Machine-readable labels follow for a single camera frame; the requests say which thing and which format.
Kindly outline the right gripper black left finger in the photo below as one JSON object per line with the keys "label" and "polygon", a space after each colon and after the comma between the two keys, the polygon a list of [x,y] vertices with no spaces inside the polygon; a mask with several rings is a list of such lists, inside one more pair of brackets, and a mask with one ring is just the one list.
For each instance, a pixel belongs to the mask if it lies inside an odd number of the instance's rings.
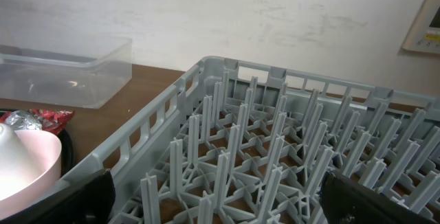
{"label": "right gripper black left finger", "polygon": [[101,169],[30,207],[1,224],[107,223],[116,199],[110,170]]}

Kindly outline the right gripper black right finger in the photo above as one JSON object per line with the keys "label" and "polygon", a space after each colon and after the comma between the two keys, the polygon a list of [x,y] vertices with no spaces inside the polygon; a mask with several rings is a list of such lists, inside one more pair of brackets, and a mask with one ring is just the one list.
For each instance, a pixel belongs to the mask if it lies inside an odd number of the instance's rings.
{"label": "right gripper black right finger", "polygon": [[330,224],[435,224],[339,172],[326,172],[320,206]]}

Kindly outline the pink bowl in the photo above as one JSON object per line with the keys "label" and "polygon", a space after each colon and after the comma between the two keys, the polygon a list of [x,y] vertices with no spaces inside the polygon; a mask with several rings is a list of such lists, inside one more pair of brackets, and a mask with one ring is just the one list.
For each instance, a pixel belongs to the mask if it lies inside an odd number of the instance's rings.
{"label": "pink bowl", "polygon": [[1,125],[1,218],[24,210],[61,176],[62,145],[47,131]]}

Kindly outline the red foil wrapper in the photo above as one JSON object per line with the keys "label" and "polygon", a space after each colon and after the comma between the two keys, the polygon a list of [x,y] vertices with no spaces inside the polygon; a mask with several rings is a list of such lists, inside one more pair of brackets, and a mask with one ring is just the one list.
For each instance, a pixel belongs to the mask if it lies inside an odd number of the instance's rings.
{"label": "red foil wrapper", "polygon": [[45,109],[1,111],[1,123],[11,126],[16,131],[39,130],[58,135],[74,116],[74,111]]}

